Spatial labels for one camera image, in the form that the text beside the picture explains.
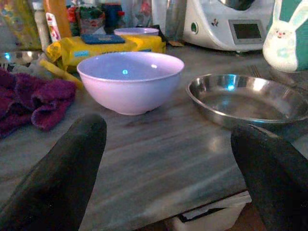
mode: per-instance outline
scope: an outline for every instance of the metal bowl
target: metal bowl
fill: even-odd
[[[249,123],[272,128],[308,118],[308,101],[274,81],[232,74],[197,77],[186,88],[209,119],[224,127]]]

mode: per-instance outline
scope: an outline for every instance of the countertop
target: countertop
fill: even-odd
[[[237,55],[195,46],[169,48],[185,62],[178,89],[159,108],[139,116],[105,109],[78,92],[64,120],[50,132],[26,126],[0,141],[0,205],[68,130],[87,113],[107,122],[107,145],[80,230],[129,231],[246,189],[230,145],[231,132],[204,118],[185,92],[208,73],[250,74],[268,65],[260,52]],[[308,129],[283,135],[306,157]]]

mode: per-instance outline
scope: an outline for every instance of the bunny figurine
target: bunny figurine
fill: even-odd
[[[303,49],[307,49],[308,46],[308,31],[304,33],[303,38],[296,37],[296,30],[301,27],[308,19],[308,0],[301,0],[296,7],[290,21],[281,20],[283,0],[276,0],[273,10],[273,21],[269,29],[268,35],[263,45],[263,55],[266,61],[275,69],[283,72],[295,72],[303,69],[307,69],[308,60],[307,55],[304,54],[304,64],[298,61],[299,44],[303,46]]]

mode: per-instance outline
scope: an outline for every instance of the small bowl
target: small bowl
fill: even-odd
[[[159,30],[155,28],[129,27],[115,29],[115,35],[158,35]]]
[[[88,58],[77,66],[82,82],[102,106],[140,115],[162,105],[178,86],[182,60],[153,52],[116,52]]]

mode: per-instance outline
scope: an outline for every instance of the yellow wrapper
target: yellow wrapper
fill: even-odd
[[[46,49],[46,55],[59,68],[71,71],[84,59],[92,56],[121,51],[152,51],[164,53],[166,43],[159,36],[122,36],[125,43],[89,45],[80,37],[64,38]]]

